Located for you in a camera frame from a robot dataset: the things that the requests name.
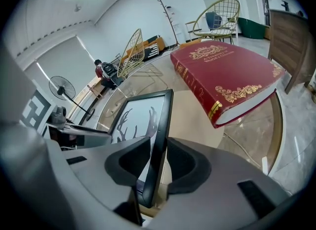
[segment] chair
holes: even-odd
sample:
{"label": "chair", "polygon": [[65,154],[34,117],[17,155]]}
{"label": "chair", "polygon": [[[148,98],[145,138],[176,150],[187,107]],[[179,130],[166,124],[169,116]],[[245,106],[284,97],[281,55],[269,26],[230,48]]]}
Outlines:
{"label": "chair", "polygon": [[[218,0],[200,14],[193,25],[193,33],[202,38],[221,39],[230,38],[234,44],[232,33],[236,30],[239,17],[240,3],[238,0]],[[196,24],[205,14],[210,32],[198,32]]]}
{"label": "chair", "polygon": [[118,64],[118,77],[127,78],[128,74],[143,62],[144,57],[142,30],[139,28],[134,32],[123,52],[123,58]]}

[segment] red book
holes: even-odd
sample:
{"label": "red book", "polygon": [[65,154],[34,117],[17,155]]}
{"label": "red book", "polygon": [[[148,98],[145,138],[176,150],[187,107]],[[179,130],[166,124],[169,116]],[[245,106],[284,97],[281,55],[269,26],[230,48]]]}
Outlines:
{"label": "red book", "polygon": [[255,52],[214,40],[176,50],[170,57],[215,128],[267,100],[284,74],[282,67]]}

